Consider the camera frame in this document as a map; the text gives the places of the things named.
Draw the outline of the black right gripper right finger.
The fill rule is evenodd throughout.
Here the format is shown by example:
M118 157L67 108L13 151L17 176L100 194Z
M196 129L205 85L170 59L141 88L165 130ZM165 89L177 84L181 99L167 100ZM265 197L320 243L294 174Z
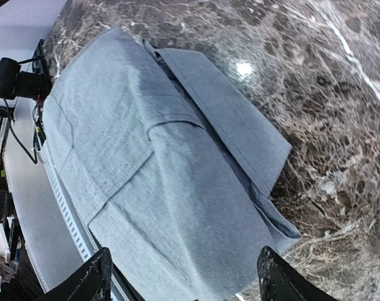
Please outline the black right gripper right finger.
M336 301L306 280L269 246L261 249L256 267L262 300Z

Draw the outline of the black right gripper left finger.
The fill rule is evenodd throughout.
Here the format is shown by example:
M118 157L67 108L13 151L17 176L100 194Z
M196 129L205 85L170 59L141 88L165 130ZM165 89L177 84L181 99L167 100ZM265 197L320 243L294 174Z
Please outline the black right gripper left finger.
M101 248L77 271L37 301L111 301L112 257Z

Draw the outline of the grey button shirt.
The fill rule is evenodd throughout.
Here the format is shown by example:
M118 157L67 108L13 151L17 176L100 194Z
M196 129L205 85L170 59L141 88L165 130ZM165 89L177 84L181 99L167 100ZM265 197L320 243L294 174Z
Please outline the grey button shirt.
M57 79L43 120L77 214L145 300L230 298L263 247L301 238L270 201L291 145L197 51L110 29Z

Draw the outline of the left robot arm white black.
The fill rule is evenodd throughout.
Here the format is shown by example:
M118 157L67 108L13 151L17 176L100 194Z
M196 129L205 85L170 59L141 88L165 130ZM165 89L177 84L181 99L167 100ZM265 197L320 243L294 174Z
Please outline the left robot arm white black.
M39 62L33 67L34 72L21 71L25 63ZM0 60L0 98L14 100L17 97L32 100L44 100L50 93L51 80L44 56L37 56L25 61L14 61L10 58Z

